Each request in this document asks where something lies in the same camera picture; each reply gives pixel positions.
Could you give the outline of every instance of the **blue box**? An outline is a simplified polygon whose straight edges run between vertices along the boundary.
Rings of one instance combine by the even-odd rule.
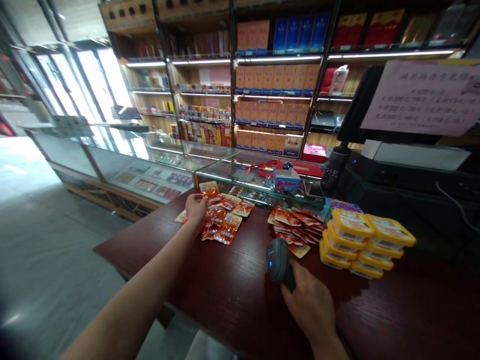
[[[329,12],[324,12],[316,16],[310,44],[311,53],[318,53],[324,50],[324,41],[325,35],[327,34],[327,26],[329,25],[329,18]]]
[[[285,54],[285,43],[287,41],[288,19],[278,19],[275,26],[275,40],[273,41],[273,54]]]
[[[308,53],[310,51],[314,24],[315,16],[304,16],[301,18],[300,38],[298,39],[299,53]]]
[[[300,17],[292,17],[288,20],[288,29],[286,32],[285,51],[287,53],[295,53],[299,44],[300,35]]]

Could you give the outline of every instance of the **packaged snack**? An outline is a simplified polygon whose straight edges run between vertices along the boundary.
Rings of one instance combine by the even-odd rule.
[[[253,202],[247,201],[245,199],[241,200],[241,203],[236,206],[231,212],[232,214],[240,215],[244,218],[250,215],[250,212],[255,207]]]
[[[237,233],[237,230],[242,223],[242,217],[234,214],[227,214],[223,219],[218,231],[213,235],[213,240],[217,240],[220,243],[231,245],[232,241]]]
[[[366,215],[373,225],[375,234],[370,241],[380,247],[400,250],[404,246],[412,247],[417,240],[398,221],[386,217]]]
[[[204,198],[208,199],[207,206],[212,207],[222,202],[220,199],[219,186],[216,181],[202,182],[198,184],[201,194]]]
[[[297,246],[292,244],[292,245],[288,245],[288,249],[292,252],[293,255],[301,259],[305,256],[306,253],[310,251],[310,246],[306,244],[303,246]]]
[[[363,242],[375,233],[373,225],[364,214],[336,208],[331,215],[331,224],[340,238]]]

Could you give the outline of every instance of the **orange box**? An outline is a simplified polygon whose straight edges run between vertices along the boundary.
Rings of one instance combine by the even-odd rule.
[[[260,114],[258,116],[258,122],[260,126],[267,126],[269,123],[269,103],[262,102],[260,103]]]
[[[295,128],[303,130],[305,124],[307,123],[307,116],[309,115],[310,106],[309,105],[297,105],[298,109],[296,112],[296,124]]]
[[[245,86],[245,66],[238,66],[235,70],[235,90],[237,94],[243,94]]]
[[[278,106],[278,115],[276,117],[276,126],[284,127],[287,125],[287,115],[289,113],[289,105],[281,104]]]
[[[288,105],[288,114],[286,115],[286,127],[288,129],[294,129],[297,124],[299,106],[297,104]]]
[[[243,124],[250,125],[252,119],[252,105],[253,102],[244,101],[243,104]]]
[[[245,94],[251,94],[254,89],[254,66],[245,66],[245,85],[243,92]]]
[[[283,155],[285,147],[285,136],[277,134],[275,140],[275,155]]]
[[[286,65],[285,74],[283,75],[283,82],[281,83],[281,94],[288,95],[294,86],[294,77],[297,65]]]
[[[259,151],[260,138],[261,138],[261,134],[259,132],[254,131],[251,134],[251,150],[252,151]]]
[[[274,83],[274,66],[267,65],[263,67],[263,95],[270,95],[272,93],[272,84]]]
[[[250,124],[258,125],[260,123],[260,103],[251,103]]]
[[[308,67],[308,65],[296,66],[295,76],[293,78],[293,91],[295,92],[295,96],[302,96],[304,93]]]
[[[279,104],[277,102],[271,102],[268,106],[268,127],[277,127],[277,116],[279,114]]]
[[[275,65],[273,67],[273,83],[271,85],[272,95],[280,95],[282,93],[282,84],[285,76],[285,65]]]
[[[245,138],[243,140],[243,150],[252,150],[252,132],[245,131]]]
[[[264,86],[264,67],[255,66],[253,70],[253,93],[261,95]]]

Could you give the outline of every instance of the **paper sign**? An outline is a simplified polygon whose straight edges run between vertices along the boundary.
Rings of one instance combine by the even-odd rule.
[[[220,107],[220,100],[215,98],[206,98],[205,99],[206,106],[210,106],[212,108],[219,108]]]
[[[389,61],[362,129],[460,136],[480,117],[480,66]]]

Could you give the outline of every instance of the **cable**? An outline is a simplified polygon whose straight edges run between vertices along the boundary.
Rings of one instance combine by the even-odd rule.
[[[464,208],[462,207],[462,205],[460,205],[460,203],[455,200],[453,197],[451,197],[447,192],[445,192],[445,190],[443,190],[441,187],[440,187],[440,184],[438,181],[435,181],[435,187],[438,189],[439,192],[441,192],[443,195],[445,195],[447,198],[449,198],[451,201],[453,201],[453,203],[458,206],[458,208],[460,209],[460,213],[461,213],[461,218],[463,219],[463,221],[465,222],[465,224],[472,230],[476,231],[477,233],[480,234],[480,229],[476,228],[475,226],[473,226],[471,223],[469,223],[468,219],[467,219],[467,215],[465,215],[465,210]]]

